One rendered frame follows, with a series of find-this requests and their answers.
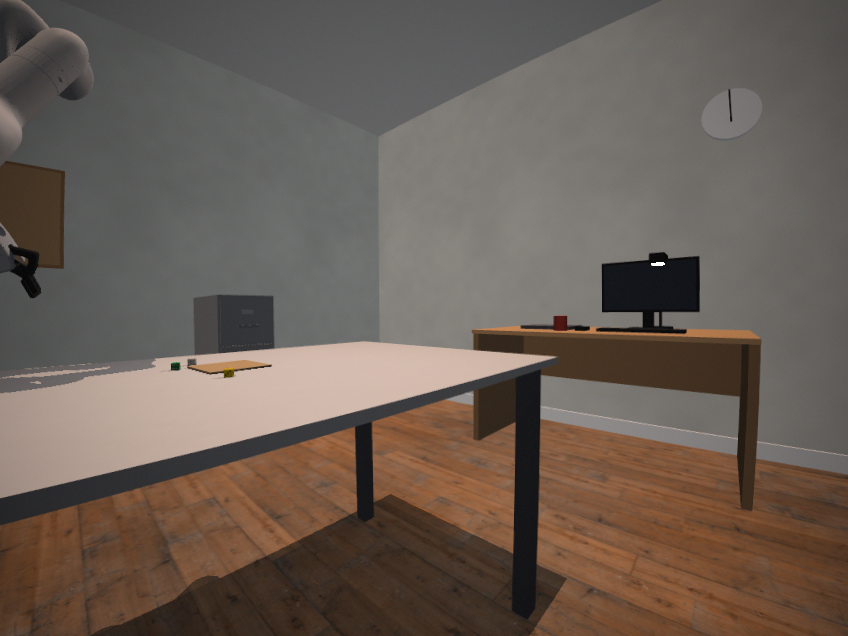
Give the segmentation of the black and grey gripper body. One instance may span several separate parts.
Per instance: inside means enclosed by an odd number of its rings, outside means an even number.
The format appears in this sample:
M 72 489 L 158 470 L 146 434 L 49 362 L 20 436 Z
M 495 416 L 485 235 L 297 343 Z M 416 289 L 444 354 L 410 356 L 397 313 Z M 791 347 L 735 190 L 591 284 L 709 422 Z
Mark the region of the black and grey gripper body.
M 16 267 L 15 260 L 22 264 L 25 262 L 24 257 L 12 254 L 8 245 L 18 247 L 8 231 L 0 223 L 0 273 L 13 270 Z

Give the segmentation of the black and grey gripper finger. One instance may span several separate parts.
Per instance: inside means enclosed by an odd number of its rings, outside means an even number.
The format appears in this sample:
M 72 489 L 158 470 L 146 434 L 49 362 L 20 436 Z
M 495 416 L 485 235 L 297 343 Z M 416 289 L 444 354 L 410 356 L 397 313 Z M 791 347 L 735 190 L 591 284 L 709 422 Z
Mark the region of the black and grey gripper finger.
M 34 274 L 38 267 L 39 253 L 11 245 L 8 245 L 8 247 L 11 250 L 12 254 L 26 257 L 28 259 L 27 266 L 15 260 L 16 267 L 10 272 L 22 278 L 21 283 L 30 298 L 37 297 L 39 294 L 41 294 L 41 288 L 38 282 L 36 281 Z

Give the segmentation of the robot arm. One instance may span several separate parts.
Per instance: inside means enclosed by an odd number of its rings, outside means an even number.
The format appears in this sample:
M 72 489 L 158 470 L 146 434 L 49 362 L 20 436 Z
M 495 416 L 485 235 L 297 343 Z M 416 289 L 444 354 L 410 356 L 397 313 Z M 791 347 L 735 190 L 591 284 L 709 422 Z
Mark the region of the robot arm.
M 49 28 L 21 0 L 0 0 L 0 166 L 19 147 L 22 128 L 58 95 L 79 100 L 91 91 L 88 60 L 76 34 Z

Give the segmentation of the tan cork mat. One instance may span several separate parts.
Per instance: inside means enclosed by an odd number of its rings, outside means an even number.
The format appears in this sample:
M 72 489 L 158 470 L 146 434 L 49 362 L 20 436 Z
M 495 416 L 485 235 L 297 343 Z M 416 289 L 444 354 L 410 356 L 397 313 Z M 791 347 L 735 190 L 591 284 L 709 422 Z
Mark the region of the tan cork mat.
M 202 365 L 193 365 L 187 366 L 189 369 L 197 370 L 200 372 L 204 372 L 207 374 L 218 374 L 224 373 L 224 369 L 226 368 L 234 368 L 234 371 L 248 370 L 248 369 L 256 369 L 263 367 L 271 367 L 271 364 L 259 363 L 248 360 L 239 360 L 239 361 L 230 361 L 230 362 L 221 362 L 221 363 L 211 363 L 211 364 L 202 364 Z

